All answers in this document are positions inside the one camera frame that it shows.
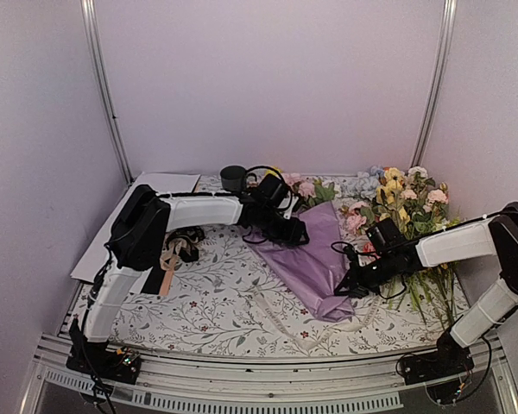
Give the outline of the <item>pink wrapping paper sheet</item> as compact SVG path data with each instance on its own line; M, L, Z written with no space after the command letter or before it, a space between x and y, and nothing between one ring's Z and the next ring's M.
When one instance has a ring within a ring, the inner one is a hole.
M340 240L339 221L332 203L324 202L299 215L310 241L284 247L266 241L251 248L317 320L338 323L355 315L346 296L334 290L346 273L344 256L332 250Z

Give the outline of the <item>white printed ribbon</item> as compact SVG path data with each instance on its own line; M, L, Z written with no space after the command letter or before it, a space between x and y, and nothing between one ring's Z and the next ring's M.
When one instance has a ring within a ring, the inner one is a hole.
M358 334L362 329L368 328L375 321L382 305L382 299L379 296L370 295L366 298L364 307L360 309L358 315L334 323L320 321L308 313L305 318L284 319L266 292L259 287L250 289L250 300L289 344L305 354L310 354L314 349L328 345L330 340L339 339L340 336Z

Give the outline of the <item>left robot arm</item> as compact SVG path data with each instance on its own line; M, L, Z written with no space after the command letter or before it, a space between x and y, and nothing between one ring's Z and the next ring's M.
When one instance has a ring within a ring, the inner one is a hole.
M77 358L93 374L111 367L108 342L114 319L140 275L157 266L166 234L205 225L238 225L264 240L297 247L309 241L306 225L294 216L298 200L283 176L269 167L263 179L250 183L255 169L227 166L217 192L159 193L140 184L111 225L104 247L107 261L97 272L85 314L74 324Z

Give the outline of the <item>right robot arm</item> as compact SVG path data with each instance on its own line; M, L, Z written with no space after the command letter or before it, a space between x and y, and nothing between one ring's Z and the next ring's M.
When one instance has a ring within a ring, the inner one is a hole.
M354 247L343 248L349 268L334 289L337 296L362 298L394 276L451 263L458 264L461 276L483 278L474 303L437 340L428 363L435 375L448 375L461 364L462 352L518 308L518 202L412 240L389 218L366 235L376 258L362 265Z

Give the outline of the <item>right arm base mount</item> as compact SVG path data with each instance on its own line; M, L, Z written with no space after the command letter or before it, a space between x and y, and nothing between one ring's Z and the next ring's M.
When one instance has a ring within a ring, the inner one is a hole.
M440 380L474 368L469 348L456 344L438 345L435 351L424 354L404 354L396 362L396 373L406 385Z

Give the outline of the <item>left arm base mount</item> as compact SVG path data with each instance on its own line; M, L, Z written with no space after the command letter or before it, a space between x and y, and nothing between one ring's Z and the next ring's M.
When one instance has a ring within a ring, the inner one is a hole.
M72 371L95 375L102 380L134 385L141 371L142 359L127 348L120 353L107 349L102 343L72 346L66 367Z

